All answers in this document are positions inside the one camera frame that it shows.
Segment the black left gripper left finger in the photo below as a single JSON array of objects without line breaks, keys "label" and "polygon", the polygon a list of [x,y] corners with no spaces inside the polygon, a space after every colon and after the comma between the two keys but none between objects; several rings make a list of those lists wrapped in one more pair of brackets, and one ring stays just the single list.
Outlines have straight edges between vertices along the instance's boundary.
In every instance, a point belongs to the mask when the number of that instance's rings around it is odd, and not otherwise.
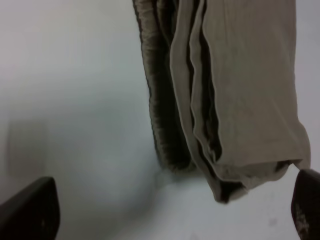
[{"label": "black left gripper left finger", "polygon": [[2,240],[54,240],[61,222],[56,182],[41,177],[0,205]]}]

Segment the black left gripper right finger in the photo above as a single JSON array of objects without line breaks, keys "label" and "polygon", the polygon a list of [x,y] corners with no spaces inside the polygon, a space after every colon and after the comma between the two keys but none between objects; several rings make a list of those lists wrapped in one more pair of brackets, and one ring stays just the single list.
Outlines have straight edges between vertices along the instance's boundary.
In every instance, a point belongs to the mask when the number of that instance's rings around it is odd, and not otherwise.
[{"label": "black left gripper right finger", "polygon": [[301,240],[320,240],[320,174],[299,171],[291,201],[291,215]]}]

